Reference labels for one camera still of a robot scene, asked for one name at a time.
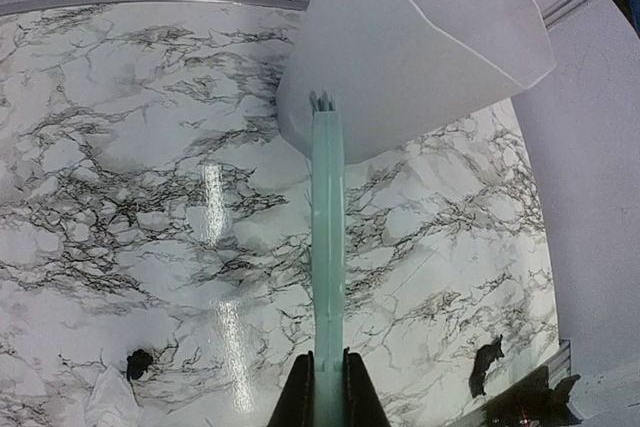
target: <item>white marble countertop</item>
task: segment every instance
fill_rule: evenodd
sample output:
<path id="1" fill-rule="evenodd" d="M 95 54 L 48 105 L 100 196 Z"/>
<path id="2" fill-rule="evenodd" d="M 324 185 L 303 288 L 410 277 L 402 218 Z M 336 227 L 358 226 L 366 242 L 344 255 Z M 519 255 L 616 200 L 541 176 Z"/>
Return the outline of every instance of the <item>white marble countertop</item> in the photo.
<path id="1" fill-rule="evenodd" d="M 309 166 L 274 92 L 300 13 L 155 3 L 0 18 L 0 424 L 83 426 L 107 365 L 143 426 L 262 426 L 312 348 Z M 510 102 L 347 168 L 345 342 L 395 426 L 481 404 L 558 344 Z"/>

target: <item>marble table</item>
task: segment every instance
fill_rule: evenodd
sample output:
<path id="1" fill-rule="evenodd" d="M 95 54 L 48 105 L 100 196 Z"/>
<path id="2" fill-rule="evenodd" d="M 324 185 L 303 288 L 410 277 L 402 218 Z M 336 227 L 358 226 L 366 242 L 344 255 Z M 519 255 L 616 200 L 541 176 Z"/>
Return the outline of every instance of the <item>marble table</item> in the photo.
<path id="1" fill-rule="evenodd" d="M 137 348 L 143 426 L 263 426 L 312 348 L 309 164 L 274 93 L 302 13 L 213 3 L 0 18 L 0 424 L 83 426 Z M 558 347 L 510 102 L 347 168 L 345 342 L 394 426 L 482 403 Z"/>

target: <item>white plastic bag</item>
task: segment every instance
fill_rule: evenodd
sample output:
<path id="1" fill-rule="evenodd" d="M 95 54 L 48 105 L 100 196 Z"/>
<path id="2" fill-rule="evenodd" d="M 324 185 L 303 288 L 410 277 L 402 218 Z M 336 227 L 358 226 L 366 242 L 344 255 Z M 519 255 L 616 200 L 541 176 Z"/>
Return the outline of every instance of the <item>white plastic bag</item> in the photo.
<path id="1" fill-rule="evenodd" d="M 309 94 L 360 162 L 532 87 L 555 66 L 533 0 L 311 0 L 278 88 L 283 137 L 310 154 Z"/>
<path id="2" fill-rule="evenodd" d="M 138 427 L 141 413 L 131 385 L 110 366 L 98 377 L 84 418 L 87 427 Z"/>

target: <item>marble surface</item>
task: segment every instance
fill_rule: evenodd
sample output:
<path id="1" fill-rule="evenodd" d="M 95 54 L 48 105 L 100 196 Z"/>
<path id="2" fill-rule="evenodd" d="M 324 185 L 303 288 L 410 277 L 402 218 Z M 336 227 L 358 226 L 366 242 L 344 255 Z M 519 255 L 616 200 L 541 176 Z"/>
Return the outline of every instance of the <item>marble surface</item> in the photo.
<path id="1" fill-rule="evenodd" d="M 143 426 L 262 426 L 312 347 L 309 165 L 274 92 L 302 14 L 124 4 L 0 18 L 0 424 L 82 426 L 137 348 Z M 510 102 L 347 168 L 345 342 L 394 426 L 468 412 L 557 349 Z"/>

